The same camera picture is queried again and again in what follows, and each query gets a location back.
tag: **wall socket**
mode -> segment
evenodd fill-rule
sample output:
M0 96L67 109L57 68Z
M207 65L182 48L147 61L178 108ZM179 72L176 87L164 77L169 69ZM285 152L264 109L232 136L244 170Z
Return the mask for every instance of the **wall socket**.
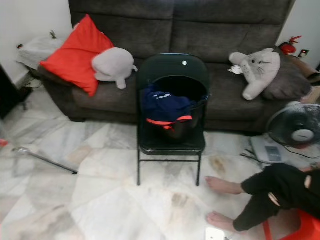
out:
M298 55L298 58L305 58L310 50L302 49L301 52Z

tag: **chair leg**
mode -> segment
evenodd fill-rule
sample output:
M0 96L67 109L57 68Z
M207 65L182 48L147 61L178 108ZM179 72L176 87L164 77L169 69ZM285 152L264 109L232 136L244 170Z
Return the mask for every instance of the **chair leg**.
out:
M198 159L198 171L197 171L197 175L196 175L196 185L199 186L199 181L200 181L200 167L201 167L201 157L202 155L199 155L199 159Z
M140 149L138 147L137 153L137 163L138 163L138 171L137 171L137 185L140 186Z

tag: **electric fan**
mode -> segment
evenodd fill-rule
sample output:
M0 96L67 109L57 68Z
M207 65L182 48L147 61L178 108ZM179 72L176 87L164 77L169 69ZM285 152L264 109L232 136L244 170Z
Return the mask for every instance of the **electric fan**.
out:
M320 142L320 105L292 102L267 124L266 134L250 139L256 160L282 163L285 147L303 149Z

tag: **black pants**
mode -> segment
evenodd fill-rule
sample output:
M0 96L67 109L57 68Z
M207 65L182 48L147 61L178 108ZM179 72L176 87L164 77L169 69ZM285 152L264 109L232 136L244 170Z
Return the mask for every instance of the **black pants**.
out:
M305 187L307 174L283 163L268 166L245 180L241 186L252 195L243 212L233 222L237 231L246 231L278 214L280 209L299 208L320 216L320 199ZM271 201L273 193L280 206Z

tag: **gray stuffed toy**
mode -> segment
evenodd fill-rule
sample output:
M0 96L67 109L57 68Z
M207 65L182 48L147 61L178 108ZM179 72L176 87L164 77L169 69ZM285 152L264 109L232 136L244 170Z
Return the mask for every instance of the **gray stuffed toy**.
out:
M102 52L92 60L92 67L96 71L94 77L98 81L115 82L118 89L125 89L126 79L132 70L138 71L134 66L134 58L125 49L113 47Z
M240 52L234 52L230 55L230 62L241 68L245 79L249 83L242 93L246 100L255 99L277 76L281 64L280 56L273 50L273 48L267 48L251 55ZM229 71L236 73L236 70L239 70L239 68L232 67Z

